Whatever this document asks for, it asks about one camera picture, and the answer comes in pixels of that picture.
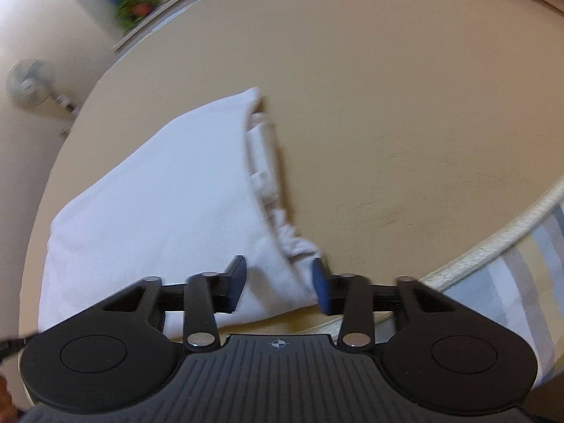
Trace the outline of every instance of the black gripper base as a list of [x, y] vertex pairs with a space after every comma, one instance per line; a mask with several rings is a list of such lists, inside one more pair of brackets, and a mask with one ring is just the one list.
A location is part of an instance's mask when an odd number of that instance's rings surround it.
[[72, 415], [39, 404], [22, 423], [525, 423], [517, 408], [442, 415], [397, 393], [373, 359], [328, 336], [240, 336], [187, 356], [172, 380], [139, 404]]

